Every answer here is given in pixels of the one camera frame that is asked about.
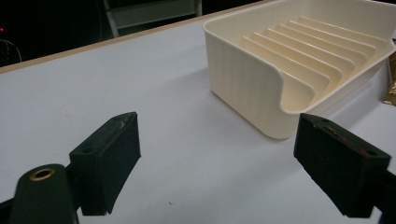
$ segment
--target gold object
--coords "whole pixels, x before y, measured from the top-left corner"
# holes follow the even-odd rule
[[[396,105],[396,52],[389,56],[390,83],[388,94],[384,97],[383,103]]]
[[[47,179],[55,174],[55,170],[52,168],[44,168],[39,171],[36,171],[34,174],[30,176],[30,180],[32,181],[40,181]]]

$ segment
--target plastic tray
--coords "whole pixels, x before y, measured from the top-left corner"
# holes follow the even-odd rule
[[[212,91],[263,133],[295,134],[372,77],[396,50],[396,6],[278,0],[204,24]]]

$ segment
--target cream plastic soap dish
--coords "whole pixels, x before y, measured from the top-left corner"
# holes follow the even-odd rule
[[[396,6],[279,0],[204,24],[212,91],[263,133],[288,138],[300,113],[320,115],[396,50]]]

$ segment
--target bolt hole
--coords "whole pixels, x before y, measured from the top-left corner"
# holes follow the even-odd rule
[[[53,174],[55,174],[55,170],[52,168],[44,168],[39,171],[36,171],[34,174],[30,176],[30,179],[32,181],[40,181],[47,179],[51,177]]]
[[[82,152],[83,153],[91,153],[91,152],[93,152],[93,148],[91,148],[91,147],[84,148],[84,149],[82,149]]]
[[[376,156],[376,153],[370,150],[366,150],[368,154],[370,154],[371,156]]]

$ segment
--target brass insert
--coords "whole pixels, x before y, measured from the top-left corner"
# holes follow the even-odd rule
[[[47,179],[55,174],[55,170],[52,168],[44,168],[36,171],[34,174],[30,176],[30,180],[32,181],[41,181]]]

